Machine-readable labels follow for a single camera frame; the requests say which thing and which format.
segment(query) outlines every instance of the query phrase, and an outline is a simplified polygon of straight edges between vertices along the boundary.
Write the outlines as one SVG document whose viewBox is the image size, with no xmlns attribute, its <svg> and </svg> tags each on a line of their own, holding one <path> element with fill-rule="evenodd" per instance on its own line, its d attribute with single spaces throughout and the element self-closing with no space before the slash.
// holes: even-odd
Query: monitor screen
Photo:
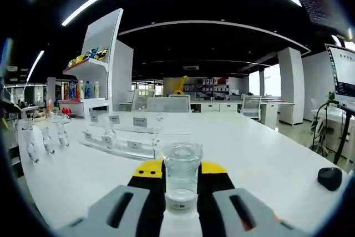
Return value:
<svg viewBox="0 0 355 237">
<path fill-rule="evenodd" d="M 331 45 L 326 47 L 332 65 L 336 98 L 355 102 L 355 52 Z"/>
</svg>

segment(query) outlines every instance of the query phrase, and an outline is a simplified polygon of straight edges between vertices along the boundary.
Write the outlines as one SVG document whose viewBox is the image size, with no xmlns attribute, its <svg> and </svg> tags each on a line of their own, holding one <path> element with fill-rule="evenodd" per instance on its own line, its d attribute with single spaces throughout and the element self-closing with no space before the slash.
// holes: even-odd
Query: black computer mouse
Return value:
<svg viewBox="0 0 355 237">
<path fill-rule="evenodd" d="M 318 182 L 329 191 L 335 191 L 342 183 L 342 171 L 338 168 L 322 168 L 318 172 Z"/>
</svg>

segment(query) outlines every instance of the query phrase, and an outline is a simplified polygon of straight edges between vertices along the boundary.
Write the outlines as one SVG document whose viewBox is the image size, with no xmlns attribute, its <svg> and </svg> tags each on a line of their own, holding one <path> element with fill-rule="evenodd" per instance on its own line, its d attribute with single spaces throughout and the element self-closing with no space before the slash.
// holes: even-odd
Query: clear plastic cup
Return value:
<svg viewBox="0 0 355 237">
<path fill-rule="evenodd" d="M 202 155 L 202 145 L 196 143 L 174 143 L 163 148 L 167 209 L 188 211 L 192 208 Z"/>
</svg>

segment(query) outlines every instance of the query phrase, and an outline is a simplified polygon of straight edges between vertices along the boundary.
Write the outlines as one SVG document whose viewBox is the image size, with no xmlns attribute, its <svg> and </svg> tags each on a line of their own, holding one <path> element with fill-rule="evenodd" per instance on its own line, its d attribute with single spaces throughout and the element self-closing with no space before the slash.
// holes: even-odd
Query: blue bottle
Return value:
<svg viewBox="0 0 355 237">
<path fill-rule="evenodd" d="M 75 83 L 74 80 L 70 81 L 69 85 L 69 98 L 70 99 L 75 99 Z"/>
<path fill-rule="evenodd" d="M 85 98 L 90 98 L 90 82 L 88 80 L 85 85 Z"/>
</svg>

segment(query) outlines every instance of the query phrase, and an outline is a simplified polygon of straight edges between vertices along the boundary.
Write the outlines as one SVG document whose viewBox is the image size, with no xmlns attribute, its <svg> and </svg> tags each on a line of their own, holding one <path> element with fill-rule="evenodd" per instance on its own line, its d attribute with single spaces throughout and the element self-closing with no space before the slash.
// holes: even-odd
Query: black ceiling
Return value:
<svg viewBox="0 0 355 237">
<path fill-rule="evenodd" d="M 124 13 L 119 33 L 162 22 L 214 21 L 244 24 L 289 38 L 313 51 L 332 42 L 329 32 L 310 22 L 303 7 L 290 0 L 100 0 L 66 27 L 62 21 L 86 0 L 9 0 L 4 39 L 14 42 L 10 65 L 31 68 L 39 51 L 45 53 L 32 74 L 31 82 L 48 76 L 62 77 L 70 59 L 81 51 L 88 24 L 117 8 Z M 118 39 L 134 48 L 134 79 L 166 76 L 239 76 L 265 66 L 245 70 L 270 52 L 286 47 L 304 48 L 284 38 L 253 29 L 220 24 L 188 23 L 156 26 L 121 34 Z M 275 64 L 271 58 L 266 64 Z M 198 65 L 186 72 L 183 66 Z M 8 73 L 5 78 L 28 72 Z"/>
</svg>

